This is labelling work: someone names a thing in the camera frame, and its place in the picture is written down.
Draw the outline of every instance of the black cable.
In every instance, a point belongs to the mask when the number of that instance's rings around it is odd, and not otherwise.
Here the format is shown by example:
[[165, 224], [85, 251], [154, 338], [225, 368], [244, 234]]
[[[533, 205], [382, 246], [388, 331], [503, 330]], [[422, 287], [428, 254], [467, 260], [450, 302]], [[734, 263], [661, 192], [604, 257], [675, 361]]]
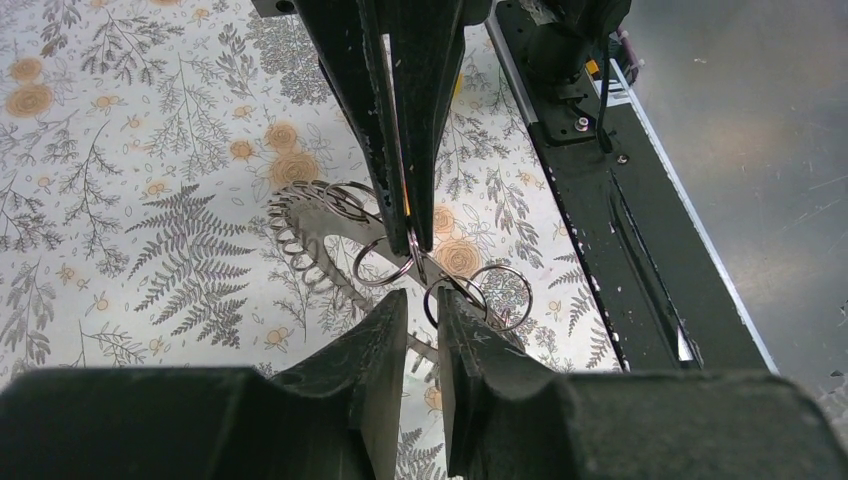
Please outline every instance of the black cable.
[[604, 65], [603, 75], [601, 77], [601, 108], [598, 110], [598, 122], [595, 124], [595, 138], [598, 139], [598, 145], [604, 153], [612, 152], [612, 141], [610, 141], [607, 132], [604, 131], [604, 115], [607, 111], [607, 101], [609, 100], [609, 81], [610, 81], [610, 46], [609, 38], [606, 38], [606, 45], [603, 47]]

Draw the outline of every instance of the bolt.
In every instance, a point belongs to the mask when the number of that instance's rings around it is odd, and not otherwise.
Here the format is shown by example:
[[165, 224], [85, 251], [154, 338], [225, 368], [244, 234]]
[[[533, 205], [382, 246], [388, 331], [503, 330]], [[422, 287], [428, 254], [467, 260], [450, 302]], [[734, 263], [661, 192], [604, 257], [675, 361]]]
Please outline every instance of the bolt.
[[578, 132], [585, 132], [589, 130], [589, 119], [586, 117], [580, 117], [574, 122], [574, 129]]

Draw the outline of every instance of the concrete floor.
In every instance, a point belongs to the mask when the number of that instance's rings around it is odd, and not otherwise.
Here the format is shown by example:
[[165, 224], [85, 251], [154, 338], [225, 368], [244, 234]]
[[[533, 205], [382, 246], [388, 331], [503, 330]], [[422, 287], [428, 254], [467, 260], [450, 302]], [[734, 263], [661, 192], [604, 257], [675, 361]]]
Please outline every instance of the concrete floor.
[[848, 438], [848, 2], [638, 0], [624, 27], [647, 62], [637, 95], [777, 367]]

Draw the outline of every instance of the patterned fabric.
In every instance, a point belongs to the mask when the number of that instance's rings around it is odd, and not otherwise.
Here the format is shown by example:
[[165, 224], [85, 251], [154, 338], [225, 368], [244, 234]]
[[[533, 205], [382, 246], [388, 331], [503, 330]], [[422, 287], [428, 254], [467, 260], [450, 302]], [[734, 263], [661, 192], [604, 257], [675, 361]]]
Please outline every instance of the patterned fabric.
[[[296, 17], [247, 1], [0, 3], [0, 380], [43, 366], [253, 365], [312, 354], [362, 312], [309, 291], [264, 212], [295, 180], [367, 182]], [[559, 371], [615, 369], [568, 232], [482, 27], [438, 156], [435, 258], [508, 263], [519, 335]], [[348, 268], [361, 246], [329, 239]], [[382, 275], [389, 263], [369, 259]], [[482, 280], [520, 315], [521, 282]], [[410, 321], [434, 338], [411, 282]], [[367, 289], [379, 298], [388, 291]], [[445, 478], [441, 393], [409, 355], [398, 478]]]

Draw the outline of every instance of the hole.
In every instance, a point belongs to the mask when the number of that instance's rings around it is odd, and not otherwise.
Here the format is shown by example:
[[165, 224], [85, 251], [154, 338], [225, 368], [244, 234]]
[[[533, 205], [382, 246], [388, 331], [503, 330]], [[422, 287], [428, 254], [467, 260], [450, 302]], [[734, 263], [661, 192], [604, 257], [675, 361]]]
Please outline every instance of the hole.
[[277, 11], [280, 13], [294, 13], [294, 3], [289, 0], [280, 0], [275, 6], [277, 7]]

